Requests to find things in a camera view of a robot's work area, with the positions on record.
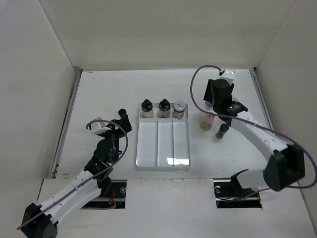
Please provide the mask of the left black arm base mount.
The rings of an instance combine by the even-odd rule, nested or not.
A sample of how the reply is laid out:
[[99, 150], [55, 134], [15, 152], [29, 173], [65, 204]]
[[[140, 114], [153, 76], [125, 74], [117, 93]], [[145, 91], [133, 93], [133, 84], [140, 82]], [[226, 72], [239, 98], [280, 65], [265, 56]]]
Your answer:
[[111, 186], [94, 198], [82, 210], [124, 209], [126, 203], [127, 180], [113, 180]]

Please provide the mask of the black round cap bottle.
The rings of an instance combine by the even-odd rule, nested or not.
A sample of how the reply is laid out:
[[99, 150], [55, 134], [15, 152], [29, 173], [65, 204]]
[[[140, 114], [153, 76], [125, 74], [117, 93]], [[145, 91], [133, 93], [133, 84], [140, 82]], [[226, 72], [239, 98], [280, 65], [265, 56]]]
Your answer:
[[158, 107], [158, 117], [159, 118], [169, 118], [170, 117], [170, 102], [167, 99], [163, 99], [159, 103]]

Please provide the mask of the pink cap spice bottle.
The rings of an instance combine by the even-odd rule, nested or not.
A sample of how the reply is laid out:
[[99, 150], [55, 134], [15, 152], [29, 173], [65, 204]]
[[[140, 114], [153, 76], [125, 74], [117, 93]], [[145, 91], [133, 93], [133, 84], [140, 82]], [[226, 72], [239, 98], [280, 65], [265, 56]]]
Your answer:
[[214, 116], [210, 114], [205, 114], [204, 120], [201, 122], [201, 129], [209, 131], [212, 128], [214, 121]]

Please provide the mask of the black round cap jar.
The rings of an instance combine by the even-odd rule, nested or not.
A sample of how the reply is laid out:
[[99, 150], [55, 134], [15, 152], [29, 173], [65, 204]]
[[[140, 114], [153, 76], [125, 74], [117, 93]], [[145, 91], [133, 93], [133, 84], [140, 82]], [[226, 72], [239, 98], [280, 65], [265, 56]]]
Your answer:
[[154, 117], [153, 104], [149, 99], [145, 99], [141, 103], [141, 115], [143, 118], [153, 118]]

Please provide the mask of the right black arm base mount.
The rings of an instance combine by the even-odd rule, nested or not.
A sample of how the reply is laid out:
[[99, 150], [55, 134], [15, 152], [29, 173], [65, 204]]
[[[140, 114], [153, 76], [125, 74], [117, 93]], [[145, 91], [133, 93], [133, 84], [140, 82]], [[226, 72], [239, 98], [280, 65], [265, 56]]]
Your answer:
[[246, 170], [235, 173], [230, 179], [216, 179], [213, 181], [216, 207], [218, 209], [233, 208], [262, 208], [257, 188], [242, 188], [237, 176]]

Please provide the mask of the small black cap brown bottle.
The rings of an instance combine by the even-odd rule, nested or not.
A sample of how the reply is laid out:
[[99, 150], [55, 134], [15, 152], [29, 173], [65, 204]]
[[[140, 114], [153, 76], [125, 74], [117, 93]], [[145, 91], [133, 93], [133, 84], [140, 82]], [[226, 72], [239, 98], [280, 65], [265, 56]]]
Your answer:
[[120, 109], [118, 111], [119, 116], [122, 118], [127, 114], [127, 111], [125, 109]]

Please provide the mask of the red label spice jar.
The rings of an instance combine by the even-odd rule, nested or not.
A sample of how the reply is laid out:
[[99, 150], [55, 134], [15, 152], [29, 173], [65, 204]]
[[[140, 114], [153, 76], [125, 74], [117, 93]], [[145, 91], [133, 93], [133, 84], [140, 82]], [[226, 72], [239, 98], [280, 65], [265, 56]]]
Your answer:
[[176, 119], [182, 119], [184, 117], [186, 104], [183, 101], [175, 101], [173, 105], [173, 116]]

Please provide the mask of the silver cap blue bottle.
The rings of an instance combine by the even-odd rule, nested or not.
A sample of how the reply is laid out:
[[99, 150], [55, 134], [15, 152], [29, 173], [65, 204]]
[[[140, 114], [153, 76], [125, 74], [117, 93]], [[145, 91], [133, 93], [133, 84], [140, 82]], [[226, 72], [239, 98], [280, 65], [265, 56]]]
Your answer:
[[210, 103], [209, 101], [205, 101], [204, 107], [207, 111], [211, 111], [212, 110], [212, 103]]

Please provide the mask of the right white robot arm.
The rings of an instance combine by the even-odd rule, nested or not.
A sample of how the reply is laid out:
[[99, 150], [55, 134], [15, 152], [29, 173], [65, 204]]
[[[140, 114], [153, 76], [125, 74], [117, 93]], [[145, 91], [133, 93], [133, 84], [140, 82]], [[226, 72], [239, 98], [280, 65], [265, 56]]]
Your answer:
[[229, 127], [241, 133], [264, 156], [267, 165], [263, 169], [239, 172], [230, 183], [230, 191], [235, 196], [243, 195], [249, 187], [267, 186], [280, 191], [305, 176], [303, 150], [268, 133], [252, 116], [248, 109], [233, 100], [234, 85], [225, 79], [210, 79], [204, 100], [212, 103], [217, 116]]

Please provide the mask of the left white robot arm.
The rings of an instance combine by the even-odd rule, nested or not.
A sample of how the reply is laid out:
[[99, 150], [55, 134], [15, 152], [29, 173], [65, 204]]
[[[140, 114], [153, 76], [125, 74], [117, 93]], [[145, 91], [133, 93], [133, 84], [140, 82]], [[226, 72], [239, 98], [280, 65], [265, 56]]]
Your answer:
[[107, 197], [111, 192], [109, 174], [127, 151], [119, 148], [119, 140], [127, 139], [132, 125], [125, 109], [118, 111], [119, 119], [101, 118], [87, 123], [86, 129], [102, 137], [92, 158], [67, 186], [48, 200], [36, 205], [31, 203], [24, 211], [18, 230], [28, 238], [54, 238], [59, 227], [75, 211], [97, 197]]

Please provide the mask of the small black cap spice bottle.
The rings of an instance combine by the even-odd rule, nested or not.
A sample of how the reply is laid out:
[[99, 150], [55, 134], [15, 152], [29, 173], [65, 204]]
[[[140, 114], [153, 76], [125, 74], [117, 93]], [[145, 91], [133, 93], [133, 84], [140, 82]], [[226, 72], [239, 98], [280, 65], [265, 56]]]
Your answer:
[[228, 130], [229, 130], [229, 126], [227, 124], [225, 123], [221, 124], [217, 133], [215, 134], [216, 138], [222, 139]]

